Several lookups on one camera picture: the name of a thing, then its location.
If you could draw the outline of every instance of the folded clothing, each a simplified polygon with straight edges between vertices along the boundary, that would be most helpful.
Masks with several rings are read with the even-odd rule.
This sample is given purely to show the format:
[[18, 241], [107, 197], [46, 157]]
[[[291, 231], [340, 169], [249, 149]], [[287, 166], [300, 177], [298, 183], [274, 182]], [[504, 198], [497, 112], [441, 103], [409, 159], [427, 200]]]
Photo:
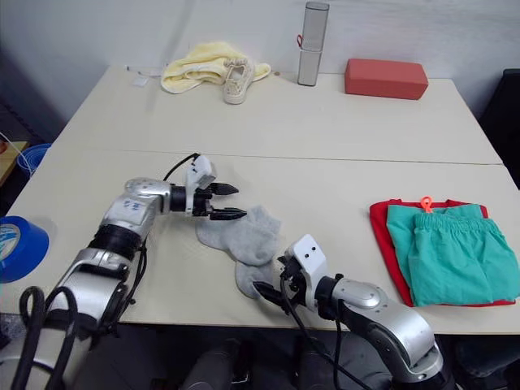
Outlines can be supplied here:
[[281, 222], [256, 206], [245, 217], [233, 221], [201, 221], [199, 241], [226, 250], [236, 260], [236, 286], [253, 299], [260, 297], [253, 282], [272, 283], [272, 258], [278, 250]]
[[[463, 206], [467, 203], [462, 201], [454, 201], [448, 199], [443, 202], [434, 202], [431, 207], [455, 207]], [[370, 207], [370, 223], [374, 231], [375, 239], [383, 255], [383, 260], [388, 269], [388, 273], [396, 285], [397, 291], [401, 295], [403, 302], [408, 306], [413, 306], [412, 297], [410, 295], [410, 288], [407, 284], [405, 277], [401, 273], [399, 263], [397, 261], [396, 249], [392, 242], [392, 237], [387, 229], [387, 217], [388, 217], [388, 206], [389, 205], [401, 205], [422, 209], [420, 202], [404, 202], [401, 199], [390, 199], [389, 201], [381, 201], [375, 203]], [[488, 217], [488, 210], [485, 206], [480, 206], [482, 216]], [[499, 300], [489, 304], [482, 305], [468, 305], [468, 306], [501, 306], [501, 305], [513, 305], [514, 301]]]
[[[196, 45], [189, 54], [167, 66], [162, 73], [161, 86], [170, 93], [183, 93], [204, 81], [223, 85], [228, 74], [224, 65], [227, 59], [246, 59], [240, 51], [226, 42], [210, 42]], [[271, 67], [266, 63], [256, 64], [253, 81], [269, 75]]]
[[416, 306], [514, 301], [520, 293], [514, 252], [478, 205], [432, 214], [389, 206], [387, 227]]

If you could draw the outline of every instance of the yellow towel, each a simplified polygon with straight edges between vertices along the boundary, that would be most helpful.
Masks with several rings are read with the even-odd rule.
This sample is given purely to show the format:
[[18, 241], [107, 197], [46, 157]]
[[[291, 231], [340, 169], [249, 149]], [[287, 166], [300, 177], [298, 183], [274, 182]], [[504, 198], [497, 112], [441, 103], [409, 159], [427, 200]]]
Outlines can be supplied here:
[[[161, 77], [161, 86], [171, 93], [183, 93], [204, 81], [222, 85], [228, 74], [224, 61], [245, 58], [245, 55], [226, 42], [201, 43], [185, 58], [177, 59], [167, 66]], [[270, 72], [268, 64], [256, 64], [253, 81], [264, 78]]]

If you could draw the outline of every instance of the small paper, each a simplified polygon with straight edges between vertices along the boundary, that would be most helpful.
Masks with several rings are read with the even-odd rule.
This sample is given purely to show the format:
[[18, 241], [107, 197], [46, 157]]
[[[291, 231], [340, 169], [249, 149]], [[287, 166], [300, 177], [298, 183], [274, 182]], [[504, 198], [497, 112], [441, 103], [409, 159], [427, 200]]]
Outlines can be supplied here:
[[144, 87], [148, 83], [148, 77], [143, 75], [138, 75], [135, 79], [133, 79], [132, 85], [136, 87]]

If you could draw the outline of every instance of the teal pants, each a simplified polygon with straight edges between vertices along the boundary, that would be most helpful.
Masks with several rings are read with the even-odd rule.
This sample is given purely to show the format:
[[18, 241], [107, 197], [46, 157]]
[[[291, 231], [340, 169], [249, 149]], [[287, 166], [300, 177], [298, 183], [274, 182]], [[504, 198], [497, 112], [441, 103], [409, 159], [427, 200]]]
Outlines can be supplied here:
[[514, 252], [478, 205], [389, 206], [388, 231], [416, 306], [469, 305], [520, 295]]

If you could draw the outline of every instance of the white shoe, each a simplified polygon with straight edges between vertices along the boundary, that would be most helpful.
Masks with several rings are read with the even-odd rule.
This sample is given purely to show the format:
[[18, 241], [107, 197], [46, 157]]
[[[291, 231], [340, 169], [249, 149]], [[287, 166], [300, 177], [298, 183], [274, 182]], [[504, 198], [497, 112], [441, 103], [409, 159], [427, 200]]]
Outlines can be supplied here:
[[247, 58], [234, 58], [224, 61], [229, 72], [224, 82], [223, 98], [226, 103], [241, 104], [245, 100], [247, 88], [254, 78], [254, 66]]

